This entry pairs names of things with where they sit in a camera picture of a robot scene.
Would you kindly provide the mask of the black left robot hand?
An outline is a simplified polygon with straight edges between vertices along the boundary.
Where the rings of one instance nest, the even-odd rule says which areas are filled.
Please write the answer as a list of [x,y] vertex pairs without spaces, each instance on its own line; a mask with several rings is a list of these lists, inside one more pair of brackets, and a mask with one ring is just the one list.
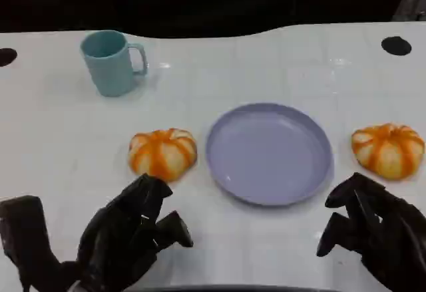
[[172,190],[163,180],[143,174],[97,211],[84,230],[77,262],[87,291],[124,291],[174,243],[194,245],[178,212],[158,216]]

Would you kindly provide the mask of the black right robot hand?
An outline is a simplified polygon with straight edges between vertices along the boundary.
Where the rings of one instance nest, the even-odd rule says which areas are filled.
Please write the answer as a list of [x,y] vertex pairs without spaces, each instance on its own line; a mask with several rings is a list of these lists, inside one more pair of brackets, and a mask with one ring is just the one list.
[[385,186],[360,174],[337,185],[325,201],[332,213],[317,256],[336,245],[361,256],[365,268],[391,291],[425,290],[425,216]]

